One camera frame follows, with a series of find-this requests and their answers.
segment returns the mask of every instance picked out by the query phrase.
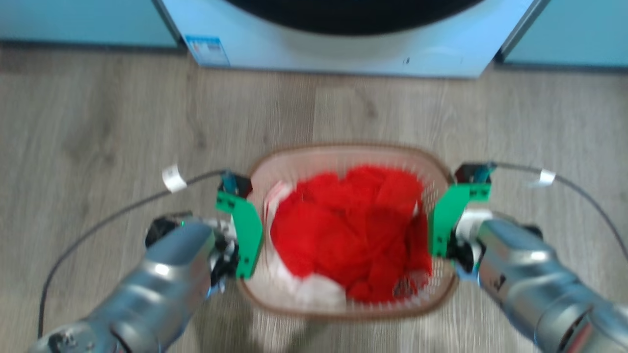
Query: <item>laundry basket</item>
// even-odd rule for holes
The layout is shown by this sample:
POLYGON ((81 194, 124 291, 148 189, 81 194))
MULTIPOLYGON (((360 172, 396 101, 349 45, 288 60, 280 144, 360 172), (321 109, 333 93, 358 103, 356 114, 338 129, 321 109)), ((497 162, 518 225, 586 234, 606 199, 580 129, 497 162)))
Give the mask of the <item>laundry basket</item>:
MULTIPOLYGON (((416 148, 376 144, 328 144, 286 149, 262 158, 251 171, 253 192, 249 196, 262 219, 263 202, 268 191, 279 181, 296 184, 325 171, 343 176, 357 165, 399 168, 416 174, 425 187, 422 195, 428 213, 447 190, 452 178, 448 169, 431 154, 416 148)), ((291 295, 274 285, 269 259, 275 256, 270 241, 270 227, 264 224, 264 244, 255 273, 239 280, 240 290, 255 305, 281 315, 306 318, 378 319, 421 315, 438 307, 455 290, 458 278, 450 261, 434 258, 432 276, 417 295, 392 303, 368 304, 354 301, 343 307, 298 303, 291 295)))

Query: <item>robotic arm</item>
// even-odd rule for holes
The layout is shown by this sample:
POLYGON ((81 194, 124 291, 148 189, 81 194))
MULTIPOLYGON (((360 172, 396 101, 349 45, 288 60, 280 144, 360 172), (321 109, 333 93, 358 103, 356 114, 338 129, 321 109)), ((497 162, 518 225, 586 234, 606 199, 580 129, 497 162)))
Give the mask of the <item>robotic arm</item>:
MULTIPOLYGON (((456 233, 474 254, 466 267, 479 286, 543 352, 628 352, 628 310, 586 287, 540 232, 467 211, 456 233)), ((149 247, 90 315, 44 336, 29 352, 164 352, 219 285, 212 272, 224 244, 220 229, 185 222, 149 247)))
POLYGON ((470 210, 456 236, 473 254, 471 277, 543 352, 628 352, 628 309, 585 286, 538 229, 470 210))
POLYGON ((226 248, 219 249, 222 236, 202 221, 186 221, 149 247, 91 314, 45 335, 29 352, 164 352, 218 285, 211 278, 226 248))

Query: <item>laminate flooring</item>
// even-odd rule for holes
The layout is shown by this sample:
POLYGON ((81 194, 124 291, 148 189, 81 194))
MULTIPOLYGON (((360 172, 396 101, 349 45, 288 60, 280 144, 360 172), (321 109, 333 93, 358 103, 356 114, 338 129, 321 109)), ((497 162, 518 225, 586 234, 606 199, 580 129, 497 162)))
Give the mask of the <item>laminate flooring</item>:
MULTIPOLYGON (((628 241, 628 76, 487 69, 429 80, 200 68, 184 55, 0 50, 0 345, 35 340, 41 286, 78 235, 185 177, 246 172, 280 147, 322 141, 419 146, 448 166, 501 160, 587 189, 628 241)), ((497 171, 490 207, 538 224, 588 285, 628 303, 627 261, 591 206, 534 175, 497 171)), ((144 253, 153 217, 215 215, 216 182, 112 223, 59 269, 45 330, 93 309, 144 253)), ((173 352, 531 352, 475 285, 427 316, 308 322, 252 307, 235 286, 194 317, 173 352)))

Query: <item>cabinet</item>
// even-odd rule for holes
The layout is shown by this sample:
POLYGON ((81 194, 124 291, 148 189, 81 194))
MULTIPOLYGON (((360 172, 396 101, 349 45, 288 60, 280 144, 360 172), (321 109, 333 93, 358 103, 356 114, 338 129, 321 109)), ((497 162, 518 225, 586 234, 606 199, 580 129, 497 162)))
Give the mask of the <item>cabinet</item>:
POLYGON ((502 48, 505 63, 628 67, 627 0, 548 1, 502 48))
POLYGON ((0 0, 0 40, 175 48, 151 0, 0 0))

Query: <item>washing machine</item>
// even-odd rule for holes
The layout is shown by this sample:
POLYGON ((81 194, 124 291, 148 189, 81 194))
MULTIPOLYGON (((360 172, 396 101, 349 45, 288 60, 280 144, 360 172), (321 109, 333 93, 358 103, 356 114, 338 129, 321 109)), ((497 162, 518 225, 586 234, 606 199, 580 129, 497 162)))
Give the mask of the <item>washing machine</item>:
POLYGON ((161 0, 196 61, 475 78, 534 0, 161 0))

